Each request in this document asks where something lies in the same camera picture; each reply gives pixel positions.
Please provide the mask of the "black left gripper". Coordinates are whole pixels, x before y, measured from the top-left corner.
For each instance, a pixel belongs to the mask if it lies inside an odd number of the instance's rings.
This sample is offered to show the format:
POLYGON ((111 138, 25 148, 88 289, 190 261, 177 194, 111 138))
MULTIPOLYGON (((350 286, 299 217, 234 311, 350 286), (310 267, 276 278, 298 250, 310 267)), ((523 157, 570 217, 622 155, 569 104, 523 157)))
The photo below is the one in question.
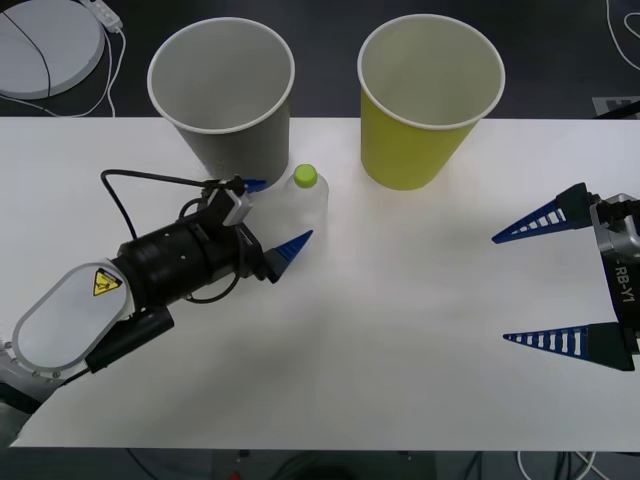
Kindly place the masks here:
MULTIPOLYGON (((246 191, 262 191, 267 188, 267 182, 245 179, 244 186, 246 191)), ((239 279, 255 277, 258 280, 268 279, 272 284, 277 283, 312 234, 313 231, 308 230, 264 253, 261 244, 244 223, 235 225, 231 234, 234 275, 239 279)))

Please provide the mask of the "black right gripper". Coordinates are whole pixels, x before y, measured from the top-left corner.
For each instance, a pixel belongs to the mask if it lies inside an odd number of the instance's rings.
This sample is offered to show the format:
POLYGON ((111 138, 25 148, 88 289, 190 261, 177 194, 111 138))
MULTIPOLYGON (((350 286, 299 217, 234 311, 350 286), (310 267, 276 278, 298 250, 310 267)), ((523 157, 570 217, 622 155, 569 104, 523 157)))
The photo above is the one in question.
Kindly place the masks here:
MULTIPOLYGON (((599 199, 585 183, 571 186, 554 200, 525 215, 492 237, 494 244, 592 226, 591 205, 599 199)), ((598 323, 533 332, 506 333, 504 340, 633 372, 633 356, 639 352, 639 264, 601 256, 618 323, 598 323)))

